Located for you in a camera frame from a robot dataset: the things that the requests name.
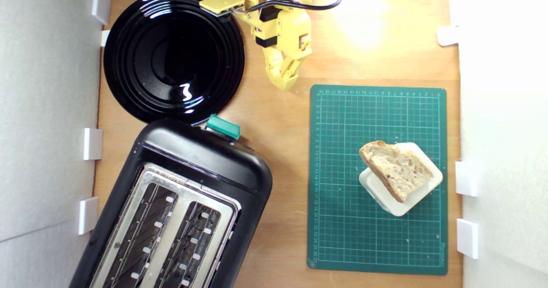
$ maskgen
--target black wire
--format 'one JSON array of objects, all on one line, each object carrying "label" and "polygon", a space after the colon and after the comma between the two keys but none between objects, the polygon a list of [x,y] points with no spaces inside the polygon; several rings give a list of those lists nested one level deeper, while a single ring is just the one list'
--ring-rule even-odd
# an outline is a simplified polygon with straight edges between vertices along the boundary
[{"label": "black wire", "polygon": [[286,0],[268,0],[268,1],[265,1],[264,3],[259,3],[256,6],[250,7],[249,9],[246,9],[244,12],[248,13],[252,11],[257,11],[258,9],[262,9],[264,7],[273,6],[273,5],[287,6],[287,7],[315,10],[315,11],[323,11],[323,10],[333,9],[334,7],[338,6],[339,3],[341,3],[341,0],[337,0],[330,5],[315,6],[315,5],[303,5],[302,3],[295,3],[293,1],[286,1]]}]

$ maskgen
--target toaster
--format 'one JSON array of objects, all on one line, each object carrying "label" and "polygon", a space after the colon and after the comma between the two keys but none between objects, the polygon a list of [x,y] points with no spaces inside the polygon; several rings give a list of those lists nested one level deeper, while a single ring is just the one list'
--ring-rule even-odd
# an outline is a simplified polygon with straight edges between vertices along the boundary
[{"label": "toaster", "polygon": [[141,131],[70,288],[233,286],[272,189],[266,163],[212,115]]}]

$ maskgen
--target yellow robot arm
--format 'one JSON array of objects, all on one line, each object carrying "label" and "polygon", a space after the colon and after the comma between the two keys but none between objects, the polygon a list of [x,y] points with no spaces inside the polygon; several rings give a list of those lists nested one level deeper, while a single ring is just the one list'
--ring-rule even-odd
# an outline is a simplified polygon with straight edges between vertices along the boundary
[{"label": "yellow robot arm", "polygon": [[200,6],[213,15],[231,12],[249,24],[255,42],[262,46],[268,79],[279,89],[291,89],[301,64],[312,53],[310,17],[305,9],[280,5],[246,11],[258,4],[259,0],[200,1]]}]

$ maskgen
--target wooden table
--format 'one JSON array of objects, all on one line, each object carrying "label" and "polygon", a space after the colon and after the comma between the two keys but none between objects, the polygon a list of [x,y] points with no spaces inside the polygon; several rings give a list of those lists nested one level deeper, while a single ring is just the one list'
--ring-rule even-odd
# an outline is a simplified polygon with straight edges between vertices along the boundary
[{"label": "wooden table", "polygon": [[[111,23],[135,0],[112,0]],[[316,0],[331,3],[331,0]],[[264,73],[262,51],[241,26],[246,65],[238,93],[219,114],[241,125],[249,144],[274,177],[272,195],[235,287],[462,287],[462,256],[456,251],[461,202],[454,191],[460,157],[457,48],[441,48],[436,28],[449,23],[448,0],[343,0],[312,12],[313,55],[292,91],[280,91]],[[449,273],[410,276],[335,272],[307,268],[307,165],[309,90],[315,83],[443,87],[448,96]],[[95,195],[104,206],[133,140],[144,124],[126,113],[101,77],[99,128],[104,130]]]}]

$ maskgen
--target green cutting mat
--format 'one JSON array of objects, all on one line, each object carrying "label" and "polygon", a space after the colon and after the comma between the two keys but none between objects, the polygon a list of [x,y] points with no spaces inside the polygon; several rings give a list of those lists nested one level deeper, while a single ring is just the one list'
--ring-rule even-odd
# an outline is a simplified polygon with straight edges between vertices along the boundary
[{"label": "green cutting mat", "polygon": [[[447,117],[444,89],[314,85],[310,102],[307,263],[314,269],[447,273]],[[360,185],[372,140],[414,142],[443,183],[402,217]]]}]

